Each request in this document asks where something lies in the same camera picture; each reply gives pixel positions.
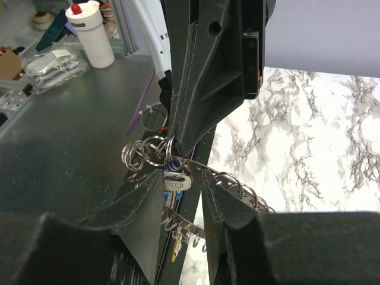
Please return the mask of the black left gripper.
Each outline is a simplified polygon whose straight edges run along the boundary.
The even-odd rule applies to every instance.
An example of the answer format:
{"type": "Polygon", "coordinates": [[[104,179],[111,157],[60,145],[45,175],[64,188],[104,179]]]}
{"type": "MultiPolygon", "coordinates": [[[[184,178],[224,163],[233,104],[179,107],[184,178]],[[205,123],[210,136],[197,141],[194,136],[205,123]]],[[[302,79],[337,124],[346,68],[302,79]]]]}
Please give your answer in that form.
{"type": "Polygon", "coordinates": [[[168,136],[188,155],[207,131],[255,99],[275,1],[164,1],[171,71],[160,81],[168,136]]]}

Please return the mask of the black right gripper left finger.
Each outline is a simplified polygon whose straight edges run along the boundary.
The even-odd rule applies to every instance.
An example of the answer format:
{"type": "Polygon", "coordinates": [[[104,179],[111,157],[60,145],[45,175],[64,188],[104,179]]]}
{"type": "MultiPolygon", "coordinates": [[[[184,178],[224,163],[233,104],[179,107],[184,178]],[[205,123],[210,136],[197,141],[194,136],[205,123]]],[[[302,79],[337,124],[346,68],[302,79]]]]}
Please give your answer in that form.
{"type": "Polygon", "coordinates": [[[1,214],[2,284],[152,284],[164,177],[143,183],[79,223],[52,213],[1,214]]]}

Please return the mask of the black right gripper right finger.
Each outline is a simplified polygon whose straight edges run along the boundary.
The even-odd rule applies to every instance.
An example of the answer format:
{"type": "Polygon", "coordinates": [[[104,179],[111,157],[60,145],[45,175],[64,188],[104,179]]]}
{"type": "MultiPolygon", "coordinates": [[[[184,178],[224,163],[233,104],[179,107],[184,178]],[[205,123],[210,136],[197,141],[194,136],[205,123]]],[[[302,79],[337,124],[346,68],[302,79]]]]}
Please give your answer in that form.
{"type": "Polygon", "coordinates": [[[378,284],[379,214],[260,214],[202,173],[211,284],[378,284]]]}

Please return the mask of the blue tag key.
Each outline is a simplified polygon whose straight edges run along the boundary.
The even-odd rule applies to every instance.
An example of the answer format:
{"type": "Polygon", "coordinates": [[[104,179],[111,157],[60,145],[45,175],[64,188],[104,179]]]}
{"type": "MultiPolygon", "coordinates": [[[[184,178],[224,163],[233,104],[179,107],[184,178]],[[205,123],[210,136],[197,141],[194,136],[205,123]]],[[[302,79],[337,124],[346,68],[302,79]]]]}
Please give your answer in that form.
{"type": "Polygon", "coordinates": [[[168,208],[174,209],[183,193],[192,185],[189,170],[184,159],[174,157],[164,169],[164,201],[168,208]]]}

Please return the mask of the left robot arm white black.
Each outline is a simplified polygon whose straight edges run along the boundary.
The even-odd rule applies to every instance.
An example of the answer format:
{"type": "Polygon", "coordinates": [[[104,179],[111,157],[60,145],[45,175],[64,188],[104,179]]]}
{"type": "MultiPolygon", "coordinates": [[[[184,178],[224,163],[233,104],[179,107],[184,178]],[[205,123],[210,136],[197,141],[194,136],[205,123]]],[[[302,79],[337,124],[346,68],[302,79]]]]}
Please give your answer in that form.
{"type": "Polygon", "coordinates": [[[168,137],[185,156],[260,92],[265,28],[275,1],[130,1],[169,113],[168,137]]]}

